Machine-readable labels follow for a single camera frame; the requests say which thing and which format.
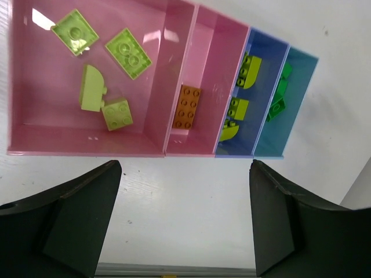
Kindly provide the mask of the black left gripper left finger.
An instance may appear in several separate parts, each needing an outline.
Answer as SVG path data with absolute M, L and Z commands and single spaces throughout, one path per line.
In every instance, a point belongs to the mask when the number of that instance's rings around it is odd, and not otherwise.
M 80 177 L 1 206 L 1 277 L 93 277 L 122 167 Z

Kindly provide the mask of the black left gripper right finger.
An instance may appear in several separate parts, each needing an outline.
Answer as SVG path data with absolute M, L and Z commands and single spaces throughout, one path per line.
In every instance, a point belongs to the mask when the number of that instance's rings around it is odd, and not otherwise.
M 369 277 L 370 209 L 334 204 L 259 160 L 249 172 L 258 277 Z

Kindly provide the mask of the lime square lego hollow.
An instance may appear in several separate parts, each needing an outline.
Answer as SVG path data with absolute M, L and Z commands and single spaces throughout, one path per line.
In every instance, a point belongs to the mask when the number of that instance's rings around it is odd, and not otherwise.
M 238 130 L 239 125 L 235 121 L 226 119 L 223 124 L 219 141 L 223 142 L 232 139 L 237 134 Z

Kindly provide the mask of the pale lime sloped lego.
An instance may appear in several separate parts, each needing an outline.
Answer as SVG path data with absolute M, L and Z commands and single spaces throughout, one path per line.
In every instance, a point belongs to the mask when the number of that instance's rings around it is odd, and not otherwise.
M 129 103 L 126 98 L 121 97 L 107 101 L 101 111 L 109 131 L 133 124 Z

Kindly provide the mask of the lime sloped lego brick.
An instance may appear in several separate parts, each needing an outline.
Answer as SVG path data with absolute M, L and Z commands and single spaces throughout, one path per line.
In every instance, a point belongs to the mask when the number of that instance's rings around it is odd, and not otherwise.
M 107 94 L 104 78 L 92 65 L 83 66 L 79 104 L 82 110 L 99 112 L 104 107 L 103 96 Z

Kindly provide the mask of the green small lego brick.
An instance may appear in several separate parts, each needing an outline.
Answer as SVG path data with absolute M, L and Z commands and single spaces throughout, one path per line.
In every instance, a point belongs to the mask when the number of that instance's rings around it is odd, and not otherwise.
M 278 86 L 276 88 L 274 97 L 282 98 L 285 95 L 287 86 L 288 86 L 288 81 L 286 79 L 281 78 L 278 82 Z

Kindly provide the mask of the lime lego brick edge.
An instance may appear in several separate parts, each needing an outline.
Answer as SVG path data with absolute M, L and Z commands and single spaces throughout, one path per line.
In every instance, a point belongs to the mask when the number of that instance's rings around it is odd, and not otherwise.
M 246 52 L 238 72 L 236 85 L 243 89 L 252 87 L 257 79 L 262 59 L 257 56 L 250 56 Z

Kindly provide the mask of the brown lego plate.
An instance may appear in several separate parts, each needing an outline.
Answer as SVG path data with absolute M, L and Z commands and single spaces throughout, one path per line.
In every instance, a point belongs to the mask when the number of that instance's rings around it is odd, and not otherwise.
M 182 85 L 172 127 L 189 130 L 195 118 L 202 89 Z

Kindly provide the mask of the lone pale lime lego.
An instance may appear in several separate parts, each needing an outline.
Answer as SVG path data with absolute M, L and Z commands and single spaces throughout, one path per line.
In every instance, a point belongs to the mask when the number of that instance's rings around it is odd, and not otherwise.
M 52 26 L 51 30 L 74 56 L 79 56 L 99 40 L 98 34 L 78 9 L 72 10 Z

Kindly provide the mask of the dark green square lego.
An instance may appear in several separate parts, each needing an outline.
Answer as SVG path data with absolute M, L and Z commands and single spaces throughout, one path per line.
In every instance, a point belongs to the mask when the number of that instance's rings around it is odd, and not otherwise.
M 289 62 L 286 62 L 283 66 L 280 78 L 287 79 L 288 77 L 290 77 L 292 71 L 293 71 L 292 65 Z

